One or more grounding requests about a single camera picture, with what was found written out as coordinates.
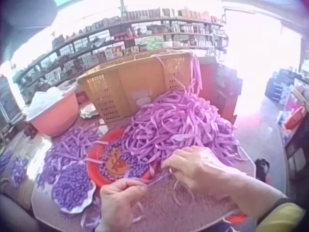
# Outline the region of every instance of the yellow sleeve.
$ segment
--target yellow sleeve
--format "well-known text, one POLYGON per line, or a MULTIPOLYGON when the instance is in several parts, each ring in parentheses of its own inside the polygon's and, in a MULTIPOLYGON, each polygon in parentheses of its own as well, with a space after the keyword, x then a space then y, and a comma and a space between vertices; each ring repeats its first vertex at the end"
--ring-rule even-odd
POLYGON ((271 211, 257 226, 256 232, 291 232, 305 210, 294 203, 284 203, 271 211))

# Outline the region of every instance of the floor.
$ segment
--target floor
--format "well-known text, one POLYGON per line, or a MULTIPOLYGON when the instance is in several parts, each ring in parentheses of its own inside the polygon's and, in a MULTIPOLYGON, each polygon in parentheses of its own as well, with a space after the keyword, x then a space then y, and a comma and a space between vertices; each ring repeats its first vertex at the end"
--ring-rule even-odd
MULTIPOLYGON (((276 123, 283 106, 264 96, 266 82, 266 78, 243 80, 242 94, 235 109, 238 115, 235 136, 253 161, 258 158, 269 161, 272 186, 287 194, 286 158, 276 123)), ((255 228, 256 221, 252 218, 234 226, 240 232, 254 232, 255 228)))
POLYGON ((272 186, 286 194, 286 158, 276 123, 281 106, 263 97, 255 107, 248 114, 238 115, 235 122, 238 127, 236 137, 253 160, 265 158, 269 161, 272 186))

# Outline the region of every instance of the red plate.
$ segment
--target red plate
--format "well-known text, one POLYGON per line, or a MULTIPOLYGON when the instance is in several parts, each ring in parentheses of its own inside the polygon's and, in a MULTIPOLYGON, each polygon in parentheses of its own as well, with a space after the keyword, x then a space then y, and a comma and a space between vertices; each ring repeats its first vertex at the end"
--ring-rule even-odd
MULTIPOLYGON (((120 138, 123 133, 124 133, 124 129, 114 129, 114 130, 108 132, 102 138, 100 138, 100 141, 104 141, 104 142, 113 141, 115 139, 120 138)), ((105 145, 94 144, 88 151, 89 158, 99 160, 100 157, 102 157, 104 155, 104 147, 105 147, 105 145)), ((125 172, 129 168, 128 165, 122 159, 117 157, 116 152, 111 155, 111 158, 108 159, 107 162, 106 162, 106 168, 108 169, 109 173, 113 174, 113 175, 124 175, 125 172), (111 158, 116 159, 117 162, 120 164, 120 167, 118 167, 116 169, 117 171, 113 171, 113 166, 110 165, 110 163, 111 163, 110 160, 112 160, 111 158)), ((157 164, 156 162, 153 162, 151 164, 154 170, 156 168, 156 164, 157 164)), ((96 185, 98 187, 102 187, 103 185, 107 185, 107 184, 111 183, 111 181, 108 178, 106 178, 105 176, 103 176, 100 173, 99 168, 98 168, 98 164, 96 164, 94 162, 87 162, 87 171, 88 171, 90 178, 96 183, 96 185)), ((150 178, 151 178, 151 175, 150 175, 149 171, 147 171, 142 176, 142 179, 150 179, 150 178)))

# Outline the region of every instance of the ceiling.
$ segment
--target ceiling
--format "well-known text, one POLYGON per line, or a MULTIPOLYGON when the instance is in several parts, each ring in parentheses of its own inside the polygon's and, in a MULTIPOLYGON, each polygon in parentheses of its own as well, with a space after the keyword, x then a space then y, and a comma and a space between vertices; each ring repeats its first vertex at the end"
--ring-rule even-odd
POLYGON ((267 14, 302 35, 306 36, 309 32, 309 11, 301 0, 222 0, 222 2, 226 9, 245 9, 267 14))

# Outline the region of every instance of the right hand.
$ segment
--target right hand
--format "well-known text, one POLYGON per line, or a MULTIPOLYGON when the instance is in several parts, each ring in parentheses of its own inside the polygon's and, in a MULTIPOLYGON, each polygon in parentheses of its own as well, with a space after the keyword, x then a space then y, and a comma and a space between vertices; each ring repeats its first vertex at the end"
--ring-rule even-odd
POLYGON ((228 194, 231 174, 242 174, 238 169, 221 163, 207 147, 184 147, 167 158, 163 168, 171 168, 177 180, 193 191, 209 194, 228 194))

